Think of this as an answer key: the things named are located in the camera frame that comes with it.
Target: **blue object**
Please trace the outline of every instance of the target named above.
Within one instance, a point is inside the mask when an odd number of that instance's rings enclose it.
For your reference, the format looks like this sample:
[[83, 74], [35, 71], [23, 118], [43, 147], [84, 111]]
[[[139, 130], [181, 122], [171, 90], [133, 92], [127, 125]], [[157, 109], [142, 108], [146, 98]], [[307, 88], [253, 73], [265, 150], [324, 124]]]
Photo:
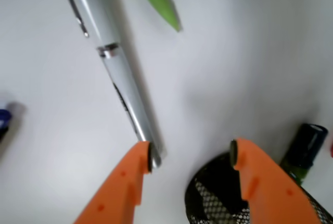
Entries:
[[0, 109], [0, 131], [8, 128], [11, 120], [11, 113], [5, 109]]

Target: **pen clip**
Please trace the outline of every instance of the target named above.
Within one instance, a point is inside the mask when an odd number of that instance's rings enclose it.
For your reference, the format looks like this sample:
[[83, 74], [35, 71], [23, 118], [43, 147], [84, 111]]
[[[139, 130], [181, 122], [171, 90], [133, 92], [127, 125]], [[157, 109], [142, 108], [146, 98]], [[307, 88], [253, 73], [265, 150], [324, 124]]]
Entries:
[[89, 37], [88, 31], [87, 31], [86, 27], [84, 26], [83, 20], [80, 16], [79, 10], [78, 10], [74, 0], [69, 0], [69, 3], [72, 6], [72, 9], [73, 9], [73, 12], [75, 14], [76, 20], [77, 20], [81, 30], [83, 31], [84, 36], [86, 38], [88, 38]]

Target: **pen barrel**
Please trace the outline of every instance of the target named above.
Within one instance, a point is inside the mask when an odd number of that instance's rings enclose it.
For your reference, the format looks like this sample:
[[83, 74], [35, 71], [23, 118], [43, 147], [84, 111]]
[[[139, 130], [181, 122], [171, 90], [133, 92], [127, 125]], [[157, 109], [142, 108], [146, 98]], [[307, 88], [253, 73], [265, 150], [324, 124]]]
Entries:
[[69, 0], [80, 27], [95, 47], [120, 41], [110, 0]]
[[[106, 49], [100, 52], [104, 65], [131, 121], [139, 141], [149, 141], [156, 149], [159, 142], [154, 135], [148, 115], [140, 96], [131, 68], [121, 47]], [[152, 153], [153, 166], [158, 167], [161, 158], [158, 152]]]

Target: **bottle cap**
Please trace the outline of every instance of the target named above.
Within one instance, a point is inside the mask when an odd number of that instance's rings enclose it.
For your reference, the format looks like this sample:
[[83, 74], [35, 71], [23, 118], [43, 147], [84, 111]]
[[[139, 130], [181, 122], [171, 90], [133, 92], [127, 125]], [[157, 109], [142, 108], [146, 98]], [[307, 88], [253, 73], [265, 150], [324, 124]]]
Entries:
[[302, 124], [285, 158], [291, 165], [311, 168], [327, 134], [328, 130], [322, 126]]

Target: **white background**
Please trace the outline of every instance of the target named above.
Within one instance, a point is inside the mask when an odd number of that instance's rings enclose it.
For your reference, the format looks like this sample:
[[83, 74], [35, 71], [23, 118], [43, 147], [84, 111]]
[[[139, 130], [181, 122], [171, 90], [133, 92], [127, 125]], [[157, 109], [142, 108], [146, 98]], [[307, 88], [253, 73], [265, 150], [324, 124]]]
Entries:
[[[277, 162], [302, 122], [333, 131], [332, 0], [174, 0], [176, 33], [147, 0], [118, 0], [131, 64], [166, 150], [135, 224], [187, 223], [194, 173], [232, 138]], [[67, 0], [0, 0], [0, 223], [72, 223], [136, 142]], [[326, 140], [304, 187], [333, 213]]]

